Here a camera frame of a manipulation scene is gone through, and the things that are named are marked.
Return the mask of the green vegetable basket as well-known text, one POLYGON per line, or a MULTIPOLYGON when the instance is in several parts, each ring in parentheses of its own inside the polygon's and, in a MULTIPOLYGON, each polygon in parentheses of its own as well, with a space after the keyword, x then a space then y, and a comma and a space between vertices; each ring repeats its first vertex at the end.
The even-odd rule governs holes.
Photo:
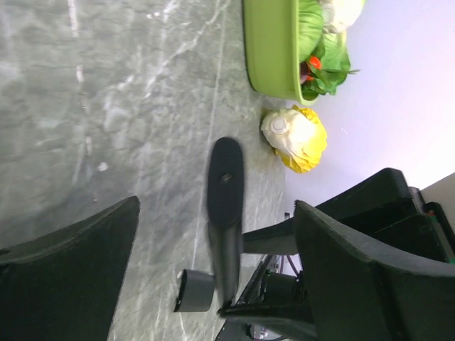
POLYGON ((299 2, 243 1, 245 59, 252 88, 270 97, 311 106, 301 94, 299 2))

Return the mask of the green leafy lettuce toy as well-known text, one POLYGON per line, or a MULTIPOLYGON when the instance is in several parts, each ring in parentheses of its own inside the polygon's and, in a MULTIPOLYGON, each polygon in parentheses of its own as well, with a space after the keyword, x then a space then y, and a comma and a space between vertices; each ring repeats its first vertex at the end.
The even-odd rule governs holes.
POLYGON ((324 33, 309 58, 312 55, 320 59, 322 68, 315 72, 314 80, 305 79, 301 84, 301 95, 306 101, 326 94, 335 95, 348 76, 359 72, 351 68, 346 31, 338 34, 324 33))

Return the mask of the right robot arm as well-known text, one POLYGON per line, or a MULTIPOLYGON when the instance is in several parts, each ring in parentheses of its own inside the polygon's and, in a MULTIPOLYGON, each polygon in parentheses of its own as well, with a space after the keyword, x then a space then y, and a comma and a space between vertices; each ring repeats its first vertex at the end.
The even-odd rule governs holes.
POLYGON ((441 205, 425 202, 402 171, 384 168, 341 194, 318 204, 295 203, 294 216, 243 235, 245 254, 298 254, 305 268, 344 265, 335 242, 320 237, 311 216, 343 225, 400 251, 454 263, 454 232, 441 205))

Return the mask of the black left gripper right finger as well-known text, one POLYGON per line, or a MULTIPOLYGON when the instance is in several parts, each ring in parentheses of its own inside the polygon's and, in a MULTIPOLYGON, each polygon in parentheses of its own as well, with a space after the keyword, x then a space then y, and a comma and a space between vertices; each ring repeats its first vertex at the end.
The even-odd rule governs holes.
POLYGON ((303 201, 294 233, 319 340, 454 339, 454 265, 391 247, 303 201))

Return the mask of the black battery compartment cover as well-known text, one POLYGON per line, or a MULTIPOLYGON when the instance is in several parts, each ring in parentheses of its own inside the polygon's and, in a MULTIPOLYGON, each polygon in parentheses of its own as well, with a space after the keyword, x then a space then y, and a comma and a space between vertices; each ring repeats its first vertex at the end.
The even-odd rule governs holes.
POLYGON ((204 313, 210 310, 215 292, 213 275, 184 269, 178 274, 177 281, 175 313, 204 313))

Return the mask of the large napa cabbage toy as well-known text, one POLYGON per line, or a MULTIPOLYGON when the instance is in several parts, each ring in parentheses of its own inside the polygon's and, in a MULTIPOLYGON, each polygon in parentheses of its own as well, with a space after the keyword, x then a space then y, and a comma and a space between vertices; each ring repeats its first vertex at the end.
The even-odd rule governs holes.
POLYGON ((324 33, 342 33, 351 27, 360 14, 366 0, 320 0, 324 20, 324 33))

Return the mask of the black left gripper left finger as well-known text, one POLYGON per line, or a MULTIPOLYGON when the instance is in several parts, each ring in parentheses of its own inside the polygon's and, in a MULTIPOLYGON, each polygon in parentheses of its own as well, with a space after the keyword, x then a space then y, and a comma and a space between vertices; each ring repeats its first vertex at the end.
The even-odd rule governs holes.
POLYGON ((2 340, 106 340, 139 225, 131 196, 1 250, 2 340))

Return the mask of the black remote control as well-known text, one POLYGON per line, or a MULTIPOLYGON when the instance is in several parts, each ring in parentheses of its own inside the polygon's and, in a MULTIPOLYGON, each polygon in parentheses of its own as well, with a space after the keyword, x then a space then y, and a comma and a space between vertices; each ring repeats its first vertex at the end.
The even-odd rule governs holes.
POLYGON ((244 192, 241 145, 231 137, 222 137, 211 151, 206 190, 207 231, 222 307, 232 305, 239 286, 244 192))

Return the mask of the round green cabbage toy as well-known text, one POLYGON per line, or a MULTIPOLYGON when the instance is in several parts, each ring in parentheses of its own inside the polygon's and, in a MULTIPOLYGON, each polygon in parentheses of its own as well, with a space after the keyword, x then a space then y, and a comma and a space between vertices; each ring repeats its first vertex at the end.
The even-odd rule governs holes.
POLYGON ((321 6, 314 0, 299 0, 299 61, 305 61, 314 51, 322 35, 324 19, 321 6))

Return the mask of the yellow cabbage toy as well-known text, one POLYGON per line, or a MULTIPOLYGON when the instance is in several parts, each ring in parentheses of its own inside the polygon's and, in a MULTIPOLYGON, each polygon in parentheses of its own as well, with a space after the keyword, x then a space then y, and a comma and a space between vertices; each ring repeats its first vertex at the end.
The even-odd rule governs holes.
POLYGON ((295 173, 314 169, 327 148, 326 129, 310 108, 267 109, 260 129, 274 153, 295 173))

